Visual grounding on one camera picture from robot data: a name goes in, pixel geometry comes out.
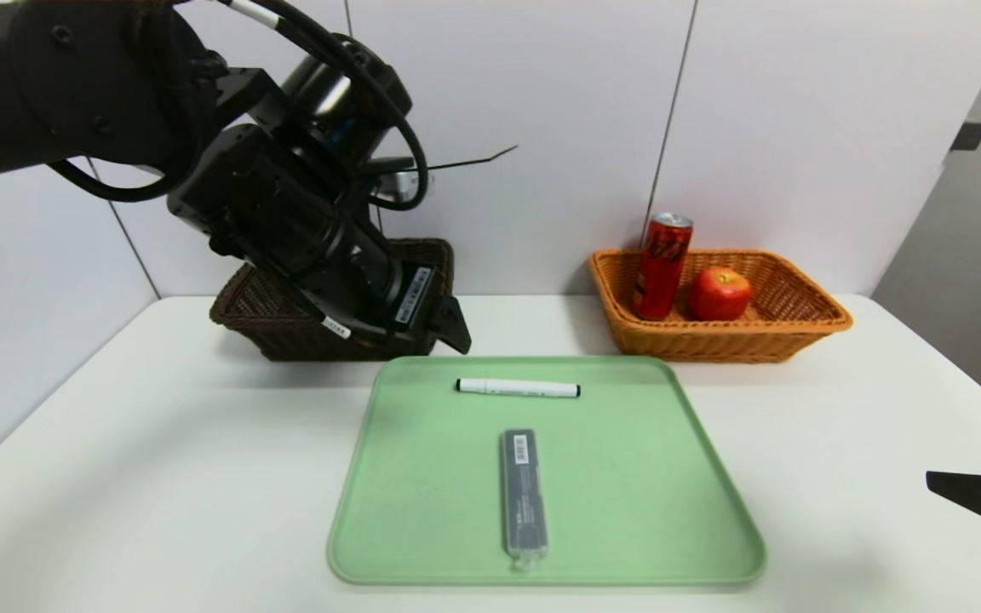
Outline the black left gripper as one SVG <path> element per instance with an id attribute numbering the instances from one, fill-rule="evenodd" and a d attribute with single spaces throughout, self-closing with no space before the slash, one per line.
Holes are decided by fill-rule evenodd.
<path id="1" fill-rule="evenodd" d="M 344 333 L 397 334 L 420 327 L 435 268 L 404 255 L 396 244 L 358 222 L 344 225 Z M 436 296 L 425 330 L 460 354 L 472 346 L 459 300 Z"/>

